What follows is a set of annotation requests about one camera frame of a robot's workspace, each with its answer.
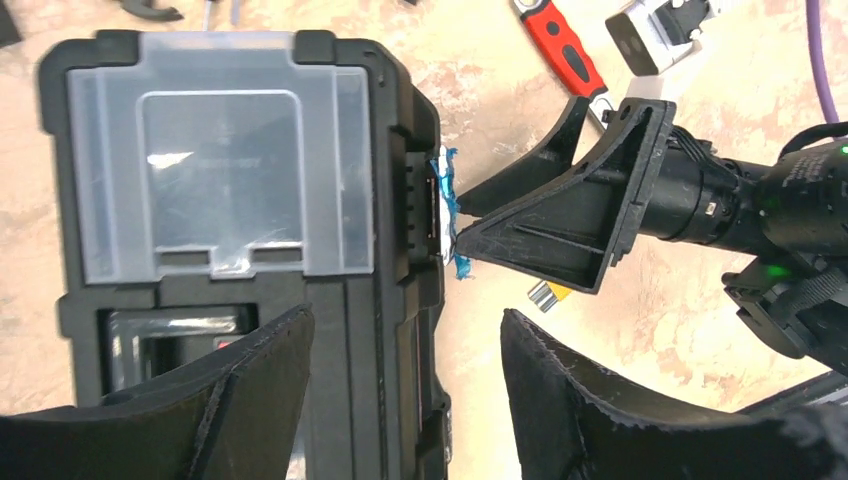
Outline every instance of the beige tabletop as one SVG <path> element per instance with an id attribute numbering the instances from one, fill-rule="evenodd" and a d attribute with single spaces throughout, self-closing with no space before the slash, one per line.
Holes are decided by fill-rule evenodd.
<path id="1" fill-rule="evenodd" d="M 73 402 L 67 342 L 54 302 L 63 292 L 52 153 L 38 126 L 33 72 L 56 42 L 93 30 L 197 30 L 201 0 L 170 0 L 187 20 L 136 20 L 108 0 L 6 0 L 26 38 L 0 51 L 0 413 Z M 166 2 L 157 0 L 159 5 Z M 556 2 L 612 93 L 630 73 L 603 20 L 622 0 Z M 801 0 L 750 0 L 716 19 L 719 42 L 678 106 L 676 123 L 720 154 L 769 164 L 797 131 L 822 122 L 811 79 Z M 848 2 L 823 0 L 825 54 L 837 106 L 848 116 Z M 222 3 L 216 29 L 230 29 Z M 523 32 L 509 0 L 243 0 L 239 30 L 323 28 L 370 37 L 408 67 L 459 148 L 463 191 L 541 139 L 567 101 Z M 588 126 L 581 152 L 597 139 Z M 498 343 L 515 307 L 562 342 L 632 380 L 696 404 L 735 410 L 825 371 L 761 345 L 736 318 L 720 276 L 747 258 L 639 238 L 598 296 L 574 294 L 546 315 L 527 299 L 535 283 L 474 264 L 448 280 L 437 333 L 441 379 L 454 400 L 452 478 L 519 477 Z"/>

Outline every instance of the tool handle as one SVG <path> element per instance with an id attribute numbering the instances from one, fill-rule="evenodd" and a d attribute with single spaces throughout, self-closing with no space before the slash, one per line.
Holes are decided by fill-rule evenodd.
<path id="1" fill-rule="evenodd" d="M 608 91 L 577 34 L 551 0 L 539 0 L 533 6 L 521 0 L 514 3 L 536 47 L 572 95 L 594 99 Z"/>

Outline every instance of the blue tape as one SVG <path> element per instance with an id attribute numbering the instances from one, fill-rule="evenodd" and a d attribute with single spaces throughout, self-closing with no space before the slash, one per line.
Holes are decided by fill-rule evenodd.
<path id="1" fill-rule="evenodd" d="M 456 201 L 456 192 L 453 190 L 453 157 L 456 156 L 457 152 L 458 150 L 455 148 L 447 149 L 447 155 L 445 155 L 447 168 L 444 175 L 439 174 L 439 160 L 430 160 L 430 165 L 433 166 L 436 170 L 436 175 L 439 177 L 439 190 L 442 193 L 442 198 L 447 203 L 448 211 L 450 212 L 450 237 L 453 243 L 456 243 L 456 219 L 459 216 L 459 203 Z M 450 261 L 456 265 L 456 278 L 464 280 L 470 277 L 471 259 L 454 253 L 453 245 L 451 245 L 450 252 Z"/>

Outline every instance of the toolbox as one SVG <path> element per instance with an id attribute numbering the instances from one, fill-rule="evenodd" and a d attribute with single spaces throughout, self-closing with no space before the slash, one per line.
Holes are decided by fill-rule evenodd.
<path id="1" fill-rule="evenodd" d="M 80 406 L 310 303 L 288 479 L 447 478 L 439 117 L 390 53 L 327 31 L 101 31 L 48 52 L 39 91 Z"/>

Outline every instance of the purple cable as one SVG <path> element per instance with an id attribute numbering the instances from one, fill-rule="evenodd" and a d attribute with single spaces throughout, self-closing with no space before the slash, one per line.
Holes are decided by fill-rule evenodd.
<path id="1" fill-rule="evenodd" d="M 807 42 L 810 47 L 810 63 L 813 66 L 813 80 L 816 93 L 827 123 L 838 123 L 839 114 L 827 83 L 827 69 L 824 66 L 824 53 L 821 42 L 821 5 L 819 0 L 807 0 Z"/>

